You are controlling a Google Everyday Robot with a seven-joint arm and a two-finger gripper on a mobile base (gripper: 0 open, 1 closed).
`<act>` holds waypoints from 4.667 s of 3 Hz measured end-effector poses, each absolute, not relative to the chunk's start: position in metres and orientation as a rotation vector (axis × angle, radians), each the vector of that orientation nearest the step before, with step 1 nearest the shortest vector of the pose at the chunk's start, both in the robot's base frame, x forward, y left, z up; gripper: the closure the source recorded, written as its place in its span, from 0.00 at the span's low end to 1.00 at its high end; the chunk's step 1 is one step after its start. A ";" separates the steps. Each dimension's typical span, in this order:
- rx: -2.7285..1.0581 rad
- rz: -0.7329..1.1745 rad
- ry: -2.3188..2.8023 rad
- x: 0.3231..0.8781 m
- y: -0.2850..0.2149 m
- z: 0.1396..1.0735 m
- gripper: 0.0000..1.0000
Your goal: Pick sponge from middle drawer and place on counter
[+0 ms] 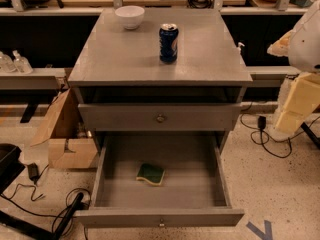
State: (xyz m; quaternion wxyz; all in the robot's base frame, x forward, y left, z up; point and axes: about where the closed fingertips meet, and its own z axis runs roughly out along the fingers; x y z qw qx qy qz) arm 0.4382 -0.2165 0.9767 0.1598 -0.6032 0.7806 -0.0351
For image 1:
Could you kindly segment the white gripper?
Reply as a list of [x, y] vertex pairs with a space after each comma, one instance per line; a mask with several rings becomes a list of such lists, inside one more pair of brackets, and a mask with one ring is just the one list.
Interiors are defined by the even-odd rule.
[[[292, 31], [271, 44], [267, 53], [287, 57]], [[278, 133], [295, 133], [305, 119], [320, 105], [320, 75], [301, 73], [294, 79], [286, 77], [278, 96], [278, 107], [273, 116], [273, 129]]]

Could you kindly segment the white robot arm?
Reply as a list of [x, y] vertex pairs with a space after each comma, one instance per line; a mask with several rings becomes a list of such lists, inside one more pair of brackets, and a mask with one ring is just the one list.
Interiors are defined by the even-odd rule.
[[320, 1], [314, 2], [292, 30], [267, 49], [287, 57], [300, 74], [285, 80], [278, 96], [272, 131], [280, 138], [292, 136], [320, 105]]

